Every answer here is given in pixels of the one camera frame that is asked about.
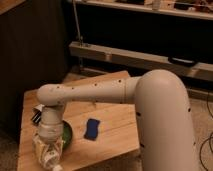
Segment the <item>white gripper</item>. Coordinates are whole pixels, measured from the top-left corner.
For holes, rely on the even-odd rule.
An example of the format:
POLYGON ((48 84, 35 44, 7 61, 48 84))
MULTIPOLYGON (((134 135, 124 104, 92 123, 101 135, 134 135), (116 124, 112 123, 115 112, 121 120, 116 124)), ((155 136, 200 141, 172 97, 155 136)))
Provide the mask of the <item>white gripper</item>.
POLYGON ((54 149, 56 150, 58 157, 61 157, 64 146, 64 141, 61 138, 63 133, 63 121, 58 117, 41 117, 37 133, 38 134, 35 134, 33 138, 33 147, 38 162, 42 163, 44 161, 44 154, 46 150, 46 144, 44 142, 56 141, 54 143, 54 149))

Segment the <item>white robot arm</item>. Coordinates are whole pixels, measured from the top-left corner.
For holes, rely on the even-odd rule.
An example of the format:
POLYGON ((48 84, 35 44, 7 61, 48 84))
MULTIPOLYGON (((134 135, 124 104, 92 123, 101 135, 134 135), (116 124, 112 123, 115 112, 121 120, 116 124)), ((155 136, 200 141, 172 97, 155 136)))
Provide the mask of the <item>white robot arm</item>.
POLYGON ((46 170, 60 166, 63 113, 70 101, 132 104, 143 171, 199 171, 188 93, 174 73, 156 69, 142 76, 79 86, 46 84, 37 90, 41 121, 35 154, 46 170))

